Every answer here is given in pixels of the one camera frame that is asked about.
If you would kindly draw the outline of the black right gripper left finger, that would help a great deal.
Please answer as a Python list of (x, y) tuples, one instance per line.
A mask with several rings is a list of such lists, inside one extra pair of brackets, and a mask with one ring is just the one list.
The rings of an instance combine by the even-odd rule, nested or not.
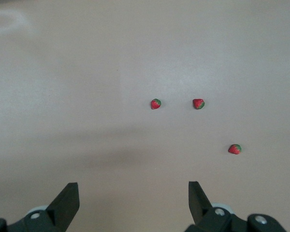
[(68, 183), (47, 207), (33, 208), (10, 225), (0, 218), (0, 232), (66, 232), (79, 206), (78, 184)]

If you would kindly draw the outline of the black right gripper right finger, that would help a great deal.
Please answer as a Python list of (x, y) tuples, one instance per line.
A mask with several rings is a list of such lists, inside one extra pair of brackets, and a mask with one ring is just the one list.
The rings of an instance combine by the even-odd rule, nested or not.
[(213, 207), (199, 182), (189, 182), (188, 204), (194, 224), (185, 232), (287, 232), (273, 217), (251, 214), (240, 219), (222, 206)]

